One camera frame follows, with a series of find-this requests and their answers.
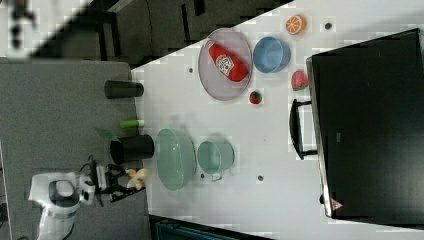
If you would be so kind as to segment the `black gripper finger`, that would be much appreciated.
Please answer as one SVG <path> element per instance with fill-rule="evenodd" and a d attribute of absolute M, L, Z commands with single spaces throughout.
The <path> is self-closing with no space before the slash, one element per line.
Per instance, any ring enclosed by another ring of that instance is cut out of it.
<path fill-rule="evenodd" d="M 127 174 L 125 168 L 118 166 L 118 165 L 114 165 L 114 164 L 108 165 L 108 172 L 112 176 L 117 176 L 117 177 L 125 176 Z"/>
<path fill-rule="evenodd" d="M 145 190 L 144 187 L 141 187 L 140 189 L 137 189 L 136 187 L 126 188 L 125 190 L 121 191 L 120 195 L 113 193 L 111 195 L 110 202 L 113 203 L 113 202 L 121 201 L 121 200 L 123 200 L 123 199 L 125 199 L 129 196 L 132 196 L 132 195 L 139 193 L 139 192 L 142 192 L 144 190 Z"/>

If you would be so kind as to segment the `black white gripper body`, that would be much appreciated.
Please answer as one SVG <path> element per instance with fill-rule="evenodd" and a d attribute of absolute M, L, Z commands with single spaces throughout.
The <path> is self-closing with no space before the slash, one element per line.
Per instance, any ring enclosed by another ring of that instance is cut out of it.
<path fill-rule="evenodd" d="M 115 184 L 117 181 L 113 174 L 113 171 L 117 170 L 116 165 L 108 164 L 107 166 L 102 166 L 98 165 L 95 160 L 90 160 L 88 166 L 88 176 L 95 186 L 94 196 L 98 202 L 103 204 L 103 195 L 108 195 L 111 203 L 116 202 Z"/>

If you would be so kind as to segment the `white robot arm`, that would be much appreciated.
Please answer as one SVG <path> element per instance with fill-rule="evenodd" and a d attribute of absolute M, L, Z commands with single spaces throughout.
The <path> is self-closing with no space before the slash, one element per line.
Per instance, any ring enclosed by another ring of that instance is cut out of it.
<path fill-rule="evenodd" d="M 79 172 L 36 174 L 31 179 L 28 199 L 38 204 L 41 218 L 36 240 L 65 240 L 73 231 L 78 209 L 102 196 L 111 203 L 121 201 L 146 188 L 146 169 L 99 165 L 89 158 Z"/>

